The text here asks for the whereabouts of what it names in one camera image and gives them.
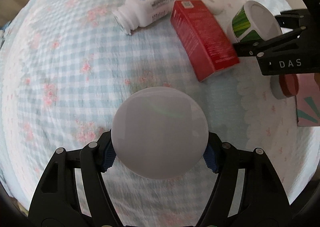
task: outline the silver screw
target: silver screw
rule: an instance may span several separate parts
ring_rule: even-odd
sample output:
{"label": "silver screw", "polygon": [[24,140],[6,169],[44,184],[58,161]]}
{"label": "silver screw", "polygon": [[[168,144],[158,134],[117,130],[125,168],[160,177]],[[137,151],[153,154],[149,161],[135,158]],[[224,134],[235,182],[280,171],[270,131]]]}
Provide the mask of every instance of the silver screw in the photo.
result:
{"label": "silver screw", "polygon": [[231,145],[228,142],[224,142],[224,143],[222,143],[222,148],[229,149],[229,148],[231,148]]}
{"label": "silver screw", "polygon": [[95,141],[89,143],[89,148],[95,148],[98,145]]}
{"label": "silver screw", "polygon": [[256,153],[259,154],[259,155],[262,155],[263,154],[263,150],[262,149],[256,149]]}
{"label": "silver screw", "polygon": [[61,154],[63,151],[64,151],[63,148],[57,148],[57,149],[56,149],[56,153],[57,153],[57,154]]}

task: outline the table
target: table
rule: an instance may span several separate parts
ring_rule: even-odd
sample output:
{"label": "table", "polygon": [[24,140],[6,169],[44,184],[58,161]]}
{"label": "table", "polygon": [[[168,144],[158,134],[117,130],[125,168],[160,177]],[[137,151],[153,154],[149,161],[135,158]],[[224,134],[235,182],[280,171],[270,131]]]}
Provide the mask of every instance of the table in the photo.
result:
{"label": "table", "polygon": [[[247,0],[221,1],[225,10],[217,20],[226,29]],[[285,0],[255,1],[273,14],[290,9]],[[0,51],[0,166],[12,195],[28,208],[57,147],[79,149],[97,140],[128,96],[167,86],[196,100],[209,130],[222,141],[238,149],[263,148],[292,202],[319,161],[319,130],[296,126],[295,99],[275,99],[269,77],[251,57],[199,83],[169,17],[129,37],[111,15],[123,2],[31,0],[6,30]],[[83,213],[89,214],[79,171],[76,177]],[[116,160],[104,179],[123,224],[184,226],[196,224],[216,175],[201,160],[177,179],[154,181]],[[239,183],[230,214],[240,197]]]}

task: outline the plastic bottle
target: plastic bottle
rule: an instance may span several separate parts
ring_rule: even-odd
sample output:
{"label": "plastic bottle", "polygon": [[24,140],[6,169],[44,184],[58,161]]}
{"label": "plastic bottle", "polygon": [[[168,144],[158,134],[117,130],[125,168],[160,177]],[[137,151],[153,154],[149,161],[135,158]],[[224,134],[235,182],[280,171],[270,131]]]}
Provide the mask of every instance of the plastic bottle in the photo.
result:
{"label": "plastic bottle", "polygon": [[113,11],[120,28],[128,35],[131,30],[146,27],[172,11],[175,0],[126,0]]}

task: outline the red box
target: red box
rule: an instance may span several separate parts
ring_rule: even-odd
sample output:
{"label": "red box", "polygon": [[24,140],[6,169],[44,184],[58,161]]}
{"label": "red box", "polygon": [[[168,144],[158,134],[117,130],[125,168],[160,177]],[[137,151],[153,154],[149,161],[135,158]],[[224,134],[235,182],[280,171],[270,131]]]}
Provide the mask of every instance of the red box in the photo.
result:
{"label": "red box", "polygon": [[229,39],[201,0],[175,1],[171,23],[200,82],[239,63]]}

